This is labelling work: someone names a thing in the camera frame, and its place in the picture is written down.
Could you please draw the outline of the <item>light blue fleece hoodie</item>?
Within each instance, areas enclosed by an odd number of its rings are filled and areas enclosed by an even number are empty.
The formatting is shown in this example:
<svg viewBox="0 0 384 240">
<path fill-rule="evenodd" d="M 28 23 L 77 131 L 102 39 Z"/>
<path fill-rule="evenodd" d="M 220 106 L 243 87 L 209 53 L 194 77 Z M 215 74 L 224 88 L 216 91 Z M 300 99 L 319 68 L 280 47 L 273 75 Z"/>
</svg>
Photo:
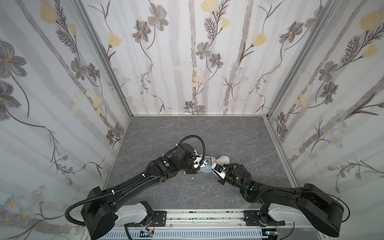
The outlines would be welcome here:
<svg viewBox="0 0 384 240">
<path fill-rule="evenodd" d="M 216 158 L 215 157 L 210 157 L 210 156 L 206 156 L 203 160 L 203 165 L 201 166 L 201 168 L 198 170 L 199 173 L 207 173 L 207 174 L 210 174 L 212 173 L 212 165 L 213 163 L 215 163 L 216 161 Z"/>
</svg>

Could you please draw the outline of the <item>white plush teddy bear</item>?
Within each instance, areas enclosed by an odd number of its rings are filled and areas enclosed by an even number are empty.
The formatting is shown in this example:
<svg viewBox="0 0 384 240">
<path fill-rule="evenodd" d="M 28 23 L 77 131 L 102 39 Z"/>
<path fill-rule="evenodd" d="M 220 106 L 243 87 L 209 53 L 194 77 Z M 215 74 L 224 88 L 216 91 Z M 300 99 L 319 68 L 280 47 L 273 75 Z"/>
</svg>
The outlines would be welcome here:
<svg viewBox="0 0 384 240">
<path fill-rule="evenodd" d="M 215 161 L 216 164 L 224 166 L 230 164 L 230 158 L 228 156 L 221 156 Z"/>
</svg>

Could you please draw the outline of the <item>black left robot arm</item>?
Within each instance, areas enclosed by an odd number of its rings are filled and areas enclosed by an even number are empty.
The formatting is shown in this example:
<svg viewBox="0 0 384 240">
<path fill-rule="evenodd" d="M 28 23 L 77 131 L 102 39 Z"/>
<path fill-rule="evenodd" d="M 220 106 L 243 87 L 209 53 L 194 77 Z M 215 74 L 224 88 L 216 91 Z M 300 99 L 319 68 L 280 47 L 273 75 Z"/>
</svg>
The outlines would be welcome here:
<svg viewBox="0 0 384 240">
<path fill-rule="evenodd" d="M 92 189 L 81 204 L 81 215 L 91 239 L 97 240 L 112 230 L 119 219 L 117 211 L 130 199 L 175 177 L 180 171 L 196 174 L 205 156 L 206 149 L 197 154 L 191 145 L 178 144 L 161 157 L 150 161 L 141 174 L 105 190 L 99 187 Z"/>
</svg>

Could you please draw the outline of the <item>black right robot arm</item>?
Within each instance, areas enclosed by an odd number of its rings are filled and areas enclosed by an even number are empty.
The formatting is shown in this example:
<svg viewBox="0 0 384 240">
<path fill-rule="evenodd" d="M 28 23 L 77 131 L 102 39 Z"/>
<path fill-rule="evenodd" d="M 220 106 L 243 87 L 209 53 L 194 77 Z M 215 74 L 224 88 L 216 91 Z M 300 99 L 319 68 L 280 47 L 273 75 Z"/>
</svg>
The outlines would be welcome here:
<svg viewBox="0 0 384 240">
<path fill-rule="evenodd" d="M 258 183 L 240 164 L 214 164 L 212 171 L 222 185 L 228 183 L 237 187 L 243 199 L 250 203 L 261 203 L 261 225 L 264 221 L 276 219 L 269 213 L 271 204 L 278 204 L 299 210 L 309 223 L 321 233 L 337 238 L 340 235 L 345 208 L 341 200 L 337 201 L 313 184 L 305 184 L 299 188 L 281 188 Z"/>
</svg>

